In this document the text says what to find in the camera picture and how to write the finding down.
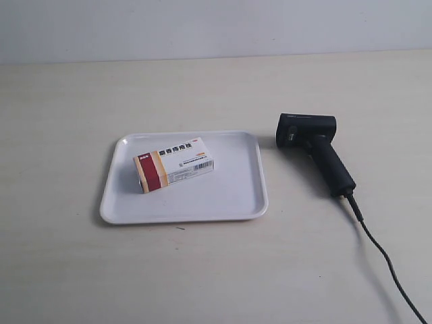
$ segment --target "barcode scanner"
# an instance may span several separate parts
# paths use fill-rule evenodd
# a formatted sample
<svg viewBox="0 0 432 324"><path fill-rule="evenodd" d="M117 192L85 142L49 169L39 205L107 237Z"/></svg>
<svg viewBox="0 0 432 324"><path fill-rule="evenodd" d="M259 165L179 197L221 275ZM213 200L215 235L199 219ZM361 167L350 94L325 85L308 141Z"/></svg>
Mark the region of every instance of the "barcode scanner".
<svg viewBox="0 0 432 324"><path fill-rule="evenodd" d="M348 199L357 220L363 227L364 232L384 256L389 267L391 276L404 297L405 301L412 309L422 324L427 324L426 320L411 302L408 295L402 288L392 262L386 251L372 237L372 234L365 225L362 213L353 196L356 183L351 178L342 161L331 146L331 141L336 133L336 118L333 116L318 115L294 115L282 113L276 130L276 145L279 148L300 146L313 159L319 171L324 177L325 182L330 188L330 194L334 197L344 196Z"/></svg>

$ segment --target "red stripe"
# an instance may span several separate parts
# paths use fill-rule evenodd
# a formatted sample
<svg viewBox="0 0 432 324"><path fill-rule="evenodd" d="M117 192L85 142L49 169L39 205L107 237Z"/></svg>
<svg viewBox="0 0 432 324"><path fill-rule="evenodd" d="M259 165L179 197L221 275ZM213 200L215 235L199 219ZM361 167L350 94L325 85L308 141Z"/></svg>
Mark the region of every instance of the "red stripe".
<svg viewBox="0 0 432 324"><path fill-rule="evenodd" d="M161 180L159 179L155 163L150 153L140 155L138 158L140 159L142 170L144 170L144 175L147 179L148 191L159 189L161 187Z"/></svg>

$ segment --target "black barcode scanner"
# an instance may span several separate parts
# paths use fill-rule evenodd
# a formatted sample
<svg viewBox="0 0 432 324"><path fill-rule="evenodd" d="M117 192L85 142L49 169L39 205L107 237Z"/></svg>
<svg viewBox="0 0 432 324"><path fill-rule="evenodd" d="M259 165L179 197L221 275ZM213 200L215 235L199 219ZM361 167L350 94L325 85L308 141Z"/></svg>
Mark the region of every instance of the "black barcode scanner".
<svg viewBox="0 0 432 324"><path fill-rule="evenodd" d="M356 183L331 146L336 133L333 116L282 113L276 131L277 147L301 146L312 157L332 196L352 194Z"/></svg>

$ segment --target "white table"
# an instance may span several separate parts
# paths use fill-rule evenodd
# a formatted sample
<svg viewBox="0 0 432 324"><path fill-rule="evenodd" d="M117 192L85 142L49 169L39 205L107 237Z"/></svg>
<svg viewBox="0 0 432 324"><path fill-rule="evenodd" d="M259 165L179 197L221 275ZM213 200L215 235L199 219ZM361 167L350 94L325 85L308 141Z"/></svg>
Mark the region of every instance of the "white table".
<svg viewBox="0 0 432 324"><path fill-rule="evenodd" d="M312 162L275 148L282 112L337 117L366 223L432 321L431 108L432 51L1 66L0 323L417 323ZM266 215L100 219L118 138L231 129L259 137Z"/></svg>

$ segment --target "white tray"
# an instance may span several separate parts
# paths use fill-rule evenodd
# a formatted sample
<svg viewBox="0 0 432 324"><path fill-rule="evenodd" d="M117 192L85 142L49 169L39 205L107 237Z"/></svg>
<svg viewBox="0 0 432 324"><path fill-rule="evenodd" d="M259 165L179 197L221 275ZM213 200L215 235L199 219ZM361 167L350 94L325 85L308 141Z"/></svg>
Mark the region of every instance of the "white tray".
<svg viewBox="0 0 432 324"><path fill-rule="evenodd" d="M215 170L143 194L133 157L201 137ZM269 201L256 138L243 131L131 134L118 141L101 203L112 224L253 219Z"/></svg>

